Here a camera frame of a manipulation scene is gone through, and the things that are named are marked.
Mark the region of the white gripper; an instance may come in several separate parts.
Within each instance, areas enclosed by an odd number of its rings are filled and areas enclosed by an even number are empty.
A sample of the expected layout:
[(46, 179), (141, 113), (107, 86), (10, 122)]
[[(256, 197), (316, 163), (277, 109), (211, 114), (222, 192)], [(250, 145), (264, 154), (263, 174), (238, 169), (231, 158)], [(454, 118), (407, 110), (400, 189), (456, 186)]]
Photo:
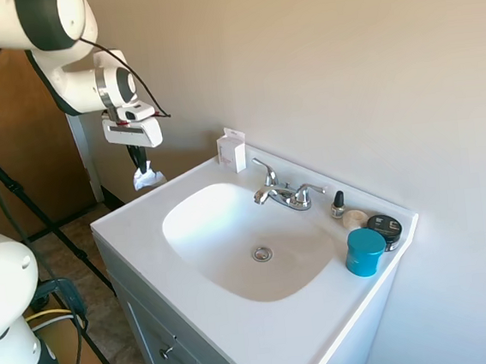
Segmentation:
[(139, 122), (117, 124), (109, 118), (102, 120), (105, 138), (113, 144), (126, 145), (130, 160), (144, 174), (148, 171), (144, 147), (157, 147), (163, 142), (163, 135), (155, 117)]

